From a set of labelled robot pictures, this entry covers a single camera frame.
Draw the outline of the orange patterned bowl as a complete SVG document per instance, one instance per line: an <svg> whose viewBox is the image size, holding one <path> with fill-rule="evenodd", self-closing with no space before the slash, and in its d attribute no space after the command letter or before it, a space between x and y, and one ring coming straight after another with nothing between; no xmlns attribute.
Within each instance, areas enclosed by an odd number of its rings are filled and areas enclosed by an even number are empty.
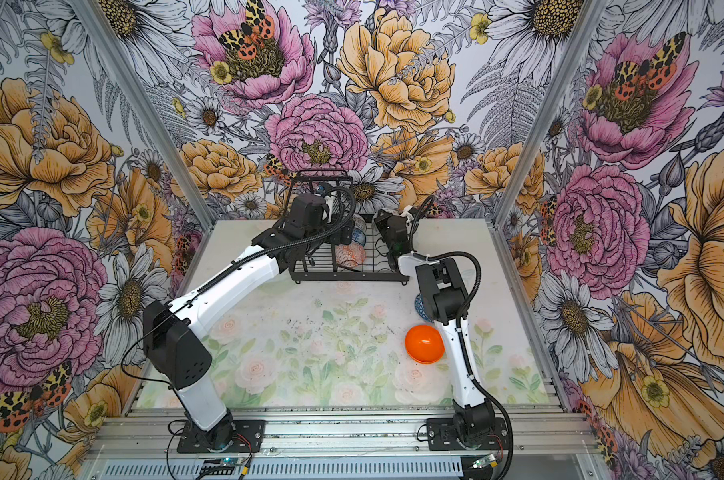
<svg viewBox="0 0 724 480"><path fill-rule="evenodd" d="M367 258L365 247L357 242L337 245L335 255L338 265L345 268L362 267Z"/></svg>

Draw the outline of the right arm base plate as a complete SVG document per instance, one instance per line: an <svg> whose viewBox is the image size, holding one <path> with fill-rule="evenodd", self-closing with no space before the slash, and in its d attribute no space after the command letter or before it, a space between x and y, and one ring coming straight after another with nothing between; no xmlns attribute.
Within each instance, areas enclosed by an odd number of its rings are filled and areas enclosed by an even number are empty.
<svg viewBox="0 0 724 480"><path fill-rule="evenodd" d="M429 418L426 440L431 451L498 451L507 450L512 429L497 419L492 429L459 429L452 418Z"/></svg>

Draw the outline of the black wire dish rack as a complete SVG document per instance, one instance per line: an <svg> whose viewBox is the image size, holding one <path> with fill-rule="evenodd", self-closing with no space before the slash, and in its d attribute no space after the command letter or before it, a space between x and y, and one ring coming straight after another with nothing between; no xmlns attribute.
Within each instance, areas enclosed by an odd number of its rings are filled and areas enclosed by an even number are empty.
<svg viewBox="0 0 724 480"><path fill-rule="evenodd" d="M375 188L371 181L354 179L339 170L301 170L295 173L286 197L291 201L296 192L312 193L327 198L332 220L338 222L350 208L350 202L341 194L332 193L333 187L345 187L355 198L355 214L343 228L313 245L290 267L292 280L304 281L370 281L409 283L409 277L400 272L389 244L381 233L383 224L374 211L363 205L372 200Z"/></svg>

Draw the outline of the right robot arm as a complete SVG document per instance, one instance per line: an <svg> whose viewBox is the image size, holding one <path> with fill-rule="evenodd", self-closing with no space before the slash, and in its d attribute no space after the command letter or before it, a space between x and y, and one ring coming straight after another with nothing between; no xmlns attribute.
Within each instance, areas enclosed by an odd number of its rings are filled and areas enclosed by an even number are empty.
<svg viewBox="0 0 724 480"><path fill-rule="evenodd" d="M465 251L427 255L413 246L418 220L385 210L374 224L388 248L389 264L417 280L423 309L440 334L451 373L453 423L457 438L475 447L498 424L497 400L477 375L469 338L469 307L482 280L478 259Z"/></svg>

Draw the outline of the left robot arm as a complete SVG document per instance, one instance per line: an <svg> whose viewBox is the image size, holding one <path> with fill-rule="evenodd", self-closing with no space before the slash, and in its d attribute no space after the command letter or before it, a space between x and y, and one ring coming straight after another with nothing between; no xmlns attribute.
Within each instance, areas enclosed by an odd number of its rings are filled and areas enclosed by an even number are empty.
<svg viewBox="0 0 724 480"><path fill-rule="evenodd" d="M222 452L236 438L232 414L209 373L213 358L203 339L250 293L352 224L355 210L347 187L301 194L283 219L253 238L214 277L181 297L144 309L142 350L167 378L203 448Z"/></svg>

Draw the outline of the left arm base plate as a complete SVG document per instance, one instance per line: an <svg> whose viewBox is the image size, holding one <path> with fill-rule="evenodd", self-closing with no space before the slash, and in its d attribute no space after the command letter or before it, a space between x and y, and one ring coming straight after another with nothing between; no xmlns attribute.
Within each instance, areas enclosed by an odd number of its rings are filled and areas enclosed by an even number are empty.
<svg viewBox="0 0 724 480"><path fill-rule="evenodd" d="M223 421L210 431L203 431L192 421L182 430L177 452L202 453L258 453L265 437L263 420Z"/></svg>

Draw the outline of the blue floral bowl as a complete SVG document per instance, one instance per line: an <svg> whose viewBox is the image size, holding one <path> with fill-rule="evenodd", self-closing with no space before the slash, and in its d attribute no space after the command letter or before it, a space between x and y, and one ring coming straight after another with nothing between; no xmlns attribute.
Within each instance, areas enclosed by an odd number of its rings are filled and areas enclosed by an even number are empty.
<svg viewBox="0 0 724 480"><path fill-rule="evenodd" d="M367 244L366 224L356 223L352 230L352 242L364 247Z"/></svg>

